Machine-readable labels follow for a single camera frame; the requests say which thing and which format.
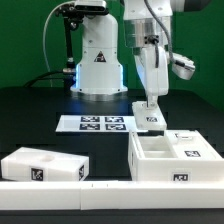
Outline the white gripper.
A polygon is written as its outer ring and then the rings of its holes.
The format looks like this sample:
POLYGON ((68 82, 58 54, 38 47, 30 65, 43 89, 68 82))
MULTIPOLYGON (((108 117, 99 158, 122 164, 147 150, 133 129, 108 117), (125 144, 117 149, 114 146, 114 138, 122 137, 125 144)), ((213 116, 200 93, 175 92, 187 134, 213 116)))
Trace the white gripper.
POLYGON ((169 88, 166 52, 162 47, 155 50, 153 45, 149 45, 142 48, 134 59, 138 76, 146 92, 146 106, 150 109, 156 108, 157 96, 166 95, 169 88))

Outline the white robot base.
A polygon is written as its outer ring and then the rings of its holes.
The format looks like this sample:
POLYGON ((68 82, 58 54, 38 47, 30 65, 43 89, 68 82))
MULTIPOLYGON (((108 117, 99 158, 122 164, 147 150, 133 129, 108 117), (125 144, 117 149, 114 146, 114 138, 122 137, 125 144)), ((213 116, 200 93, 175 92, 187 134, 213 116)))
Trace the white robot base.
POLYGON ((117 59, 118 23, 108 14, 84 18, 82 59, 76 66, 73 94, 106 101, 127 92, 123 66, 117 59))

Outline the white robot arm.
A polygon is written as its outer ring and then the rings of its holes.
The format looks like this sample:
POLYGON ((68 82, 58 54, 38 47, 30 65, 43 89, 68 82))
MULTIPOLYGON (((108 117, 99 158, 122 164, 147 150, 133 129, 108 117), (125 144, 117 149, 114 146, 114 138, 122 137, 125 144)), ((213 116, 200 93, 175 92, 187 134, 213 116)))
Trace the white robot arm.
POLYGON ((137 73, 146 93, 146 108, 169 89, 168 64, 189 80, 194 62, 172 49, 171 18, 174 12, 201 11, 212 0, 120 0, 124 6, 125 44, 132 49, 137 73))

